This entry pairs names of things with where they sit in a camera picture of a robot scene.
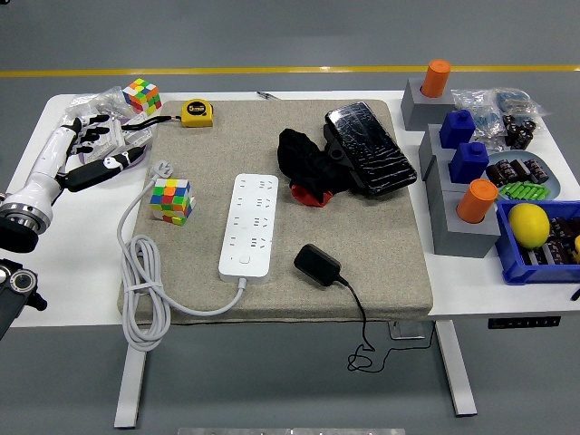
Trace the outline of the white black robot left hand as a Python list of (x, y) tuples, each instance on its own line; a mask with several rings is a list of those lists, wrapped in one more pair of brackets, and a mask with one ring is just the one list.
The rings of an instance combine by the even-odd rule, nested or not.
[(113, 178), (134, 164), (144, 154), (143, 146), (97, 159), (66, 174), (61, 172), (68, 158), (76, 151), (74, 146), (79, 143), (82, 133), (98, 138), (104, 133), (99, 123), (108, 119), (107, 115), (75, 118), (54, 130), (37, 157), (24, 187), (3, 200), (1, 212), (6, 215), (10, 211), (24, 210), (46, 215), (62, 190), (78, 192), (87, 189)]

